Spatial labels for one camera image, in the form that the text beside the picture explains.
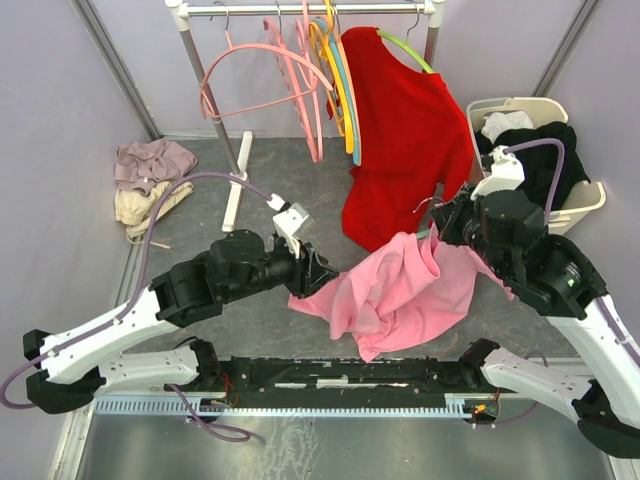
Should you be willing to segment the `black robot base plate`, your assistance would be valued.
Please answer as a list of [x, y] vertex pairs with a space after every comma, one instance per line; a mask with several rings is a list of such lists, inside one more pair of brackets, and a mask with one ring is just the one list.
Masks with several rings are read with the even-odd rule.
[[440, 407], [447, 394], [492, 396], [497, 388], [477, 368], [430, 357], [371, 363], [233, 357], [180, 390], [229, 395], [235, 407]]

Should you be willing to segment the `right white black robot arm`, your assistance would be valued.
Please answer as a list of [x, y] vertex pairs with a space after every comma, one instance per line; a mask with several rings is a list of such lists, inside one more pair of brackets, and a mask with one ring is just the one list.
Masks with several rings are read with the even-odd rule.
[[481, 339], [458, 368], [463, 386], [523, 394], [571, 420], [607, 455], [638, 458], [639, 346], [589, 259], [571, 240], [550, 233], [543, 210], [521, 191], [474, 196], [462, 190], [436, 206], [432, 219], [440, 241], [477, 254], [571, 343], [593, 375], [558, 372]]

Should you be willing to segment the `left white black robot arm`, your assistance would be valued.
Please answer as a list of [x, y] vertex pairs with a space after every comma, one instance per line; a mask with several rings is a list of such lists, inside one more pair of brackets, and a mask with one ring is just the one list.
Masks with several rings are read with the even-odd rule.
[[155, 277], [125, 305], [61, 334], [25, 334], [24, 355], [37, 368], [26, 379], [27, 398], [48, 414], [61, 414], [107, 392], [172, 385], [212, 389], [220, 381], [221, 366], [208, 341], [146, 354], [128, 350], [279, 286], [307, 298], [338, 275], [309, 243], [293, 253], [284, 238], [275, 237], [272, 250], [266, 250], [258, 234], [233, 231]]

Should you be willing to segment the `pink t shirt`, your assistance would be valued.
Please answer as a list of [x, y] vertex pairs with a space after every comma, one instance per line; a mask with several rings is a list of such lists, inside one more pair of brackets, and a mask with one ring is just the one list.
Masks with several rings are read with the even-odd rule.
[[289, 298], [296, 312], [325, 320], [333, 340], [353, 336], [370, 362], [429, 342], [468, 313], [476, 277], [483, 272], [466, 247], [399, 233], [316, 294]]

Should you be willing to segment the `teal wavy hanger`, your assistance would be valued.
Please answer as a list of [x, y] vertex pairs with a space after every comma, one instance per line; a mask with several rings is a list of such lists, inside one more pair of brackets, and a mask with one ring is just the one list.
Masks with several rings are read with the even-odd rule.
[[[433, 208], [439, 207], [444, 204], [445, 204], [445, 201], [438, 196], [426, 197], [422, 201], [420, 201], [419, 204], [413, 209], [413, 213], [417, 213], [423, 206], [426, 206], [427, 211], [430, 211]], [[421, 230], [417, 232], [416, 239], [417, 240], [425, 239], [429, 235], [429, 232], [430, 232], [429, 229]]]

